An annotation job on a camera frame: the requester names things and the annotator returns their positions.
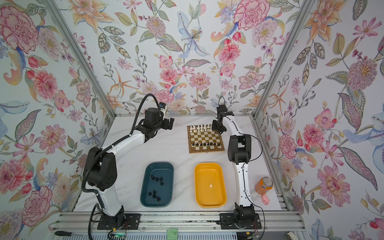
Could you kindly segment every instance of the marble surface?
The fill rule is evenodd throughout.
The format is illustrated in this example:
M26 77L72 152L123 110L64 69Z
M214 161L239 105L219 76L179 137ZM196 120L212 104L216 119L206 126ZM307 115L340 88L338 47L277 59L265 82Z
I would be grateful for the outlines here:
M118 178L115 182L119 201L125 211L232 211L235 208L236 181L232 162L228 160L227 147L229 134L224 132L222 139L225 151L194 153L188 150L188 125L212 124L213 116L180 116L174 117L172 130L159 130L156 137L136 147L117 163ZM249 116L237 116L236 122L241 131L255 136ZM134 117L116 117L106 138L104 146L129 134ZM260 146L252 138L252 159L260 154ZM152 162L170 162L174 167L173 195L171 203L166 207L149 208L140 203L141 186L146 167ZM227 203L220 208L202 208L195 200L194 169L202 162L216 162L224 174ZM281 210L276 192L272 189L266 195L269 205L264 205L261 195L256 193L255 184L264 176L270 176L263 155L249 163L249 185L251 200L264 210ZM97 202L94 193L82 192L74 211L90 212Z

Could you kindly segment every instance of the screwdriver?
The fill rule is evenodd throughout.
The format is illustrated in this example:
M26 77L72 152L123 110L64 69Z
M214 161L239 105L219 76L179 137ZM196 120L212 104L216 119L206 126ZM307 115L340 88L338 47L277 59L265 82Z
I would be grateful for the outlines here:
M66 232L66 231L56 231L55 235L56 236L82 236L82 237L85 237L85 235L72 234L71 232Z

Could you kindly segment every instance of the black mounting plate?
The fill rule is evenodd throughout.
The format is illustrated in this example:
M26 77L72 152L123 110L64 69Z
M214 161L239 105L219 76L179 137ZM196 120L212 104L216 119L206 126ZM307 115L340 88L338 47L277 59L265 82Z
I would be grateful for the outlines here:
M140 223L140 216L141 214L124 214L126 220L128 220L128 230L137 230L139 228L139 223ZM97 226L98 230L112 230L112 226L107 225L107 221L105 218L101 217L100 218L99 225Z
M259 215L255 213L255 225L256 229L261 229L262 225L260 222ZM220 220L217 222L217 224L221 225L221 229L243 229L244 226L237 227L235 225L235 217L233 214L220 214ZM248 224L245 226L244 229L254 229L255 226L253 224Z

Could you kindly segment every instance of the orange soda can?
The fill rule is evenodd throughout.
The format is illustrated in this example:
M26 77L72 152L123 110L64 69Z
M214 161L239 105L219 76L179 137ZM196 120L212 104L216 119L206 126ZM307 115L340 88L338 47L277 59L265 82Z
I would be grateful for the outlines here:
M273 181L270 177L262 177L256 184L255 190L258 194L264 195L273 187Z

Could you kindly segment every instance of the yellow tray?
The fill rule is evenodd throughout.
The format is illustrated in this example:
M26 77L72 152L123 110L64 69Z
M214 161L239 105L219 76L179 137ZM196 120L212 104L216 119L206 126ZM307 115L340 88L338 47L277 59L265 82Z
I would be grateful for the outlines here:
M195 196L200 207L222 207L227 202L221 166L214 162L195 167Z

